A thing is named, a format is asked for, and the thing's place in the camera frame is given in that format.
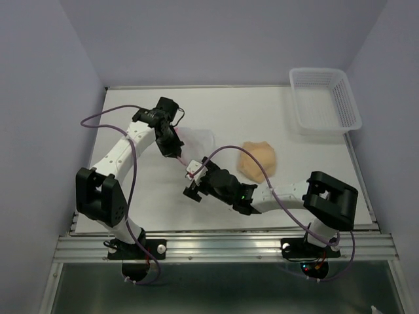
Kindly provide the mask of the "white mesh laundry bag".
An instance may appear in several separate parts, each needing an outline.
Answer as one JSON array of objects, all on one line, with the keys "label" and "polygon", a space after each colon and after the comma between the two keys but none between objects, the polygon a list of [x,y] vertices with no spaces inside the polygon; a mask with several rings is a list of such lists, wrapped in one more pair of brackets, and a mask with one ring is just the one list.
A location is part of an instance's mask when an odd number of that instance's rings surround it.
[{"label": "white mesh laundry bag", "polygon": [[215,150],[215,137],[211,130],[176,127],[179,139],[184,143],[178,160],[187,166],[192,160],[201,162]]}]

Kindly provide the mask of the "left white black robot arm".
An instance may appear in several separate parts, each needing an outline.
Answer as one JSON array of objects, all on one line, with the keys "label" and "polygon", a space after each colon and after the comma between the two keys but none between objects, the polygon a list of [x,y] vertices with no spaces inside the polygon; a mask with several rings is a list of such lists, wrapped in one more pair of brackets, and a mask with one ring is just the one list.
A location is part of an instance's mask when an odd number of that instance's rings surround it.
[{"label": "left white black robot arm", "polygon": [[120,139],[91,168],[80,168],[75,178],[77,211],[123,242],[132,258],[145,252],[145,231],[129,217],[133,195],[125,196],[121,184],[128,172],[137,174],[137,160],[149,146],[156,144],[164,157],[178,159],[184,145],[172,124],[180,111],[174,100],[161,97],[152,109],[135,108],[127,129],[103,124],[119,132]]}]

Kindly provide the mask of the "beige bra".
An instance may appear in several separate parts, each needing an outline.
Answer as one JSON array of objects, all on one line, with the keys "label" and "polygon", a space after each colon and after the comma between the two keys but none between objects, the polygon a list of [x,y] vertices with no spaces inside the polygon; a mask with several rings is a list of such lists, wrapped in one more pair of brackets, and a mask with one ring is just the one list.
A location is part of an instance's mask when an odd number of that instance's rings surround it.
[{"label": "beige bra", "polygon": [[[260,163],[268,177],[272,177],[276,173],[276,153],[266,141],[246,141],[243,143],[242,148],[248,151]],[[265,180],[260,167],[244,152],[240,153],[237,170],[255,183],[262,183]]]}]

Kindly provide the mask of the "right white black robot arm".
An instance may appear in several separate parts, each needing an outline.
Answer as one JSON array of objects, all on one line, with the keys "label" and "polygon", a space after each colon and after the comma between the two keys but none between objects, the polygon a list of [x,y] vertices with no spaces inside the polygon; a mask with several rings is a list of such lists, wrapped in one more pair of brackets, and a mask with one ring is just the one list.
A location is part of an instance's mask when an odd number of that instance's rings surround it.
[{"label": "right white black robot arm", "polygon": [[273,188],[267,183],[241,183],[213,162],[202,165],[193,160],[186,167],[186,178],[191,185],[183,194],[190,199],[199,202],[202,194],[213,196],[242,215],[307,210],[315,217],[301,239],[302,250],[309,255],[322,251],[338,232],[354,229],[357,189],[321,171],[313,171],[306,181]]}]

